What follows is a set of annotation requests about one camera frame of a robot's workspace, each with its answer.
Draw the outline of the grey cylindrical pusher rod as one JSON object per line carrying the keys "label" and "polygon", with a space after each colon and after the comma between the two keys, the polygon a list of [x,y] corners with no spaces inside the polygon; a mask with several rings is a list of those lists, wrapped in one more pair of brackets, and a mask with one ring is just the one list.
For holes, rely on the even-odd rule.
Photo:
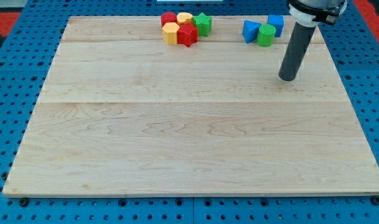
{"label": "grey cylindrical pusher rod", "polygon": [[279,70],[280,79],[290,82],[296,78],[315,29],[295,23]]}

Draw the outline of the white black robot wrist flange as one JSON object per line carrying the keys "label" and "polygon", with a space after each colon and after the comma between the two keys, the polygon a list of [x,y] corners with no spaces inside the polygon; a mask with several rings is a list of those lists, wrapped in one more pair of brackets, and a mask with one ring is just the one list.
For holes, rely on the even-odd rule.
{"label": "white black robot wrist flange", "polygon": [[347,0],[288,0],[290,15],[304,27],[334,25],[344,14]]}

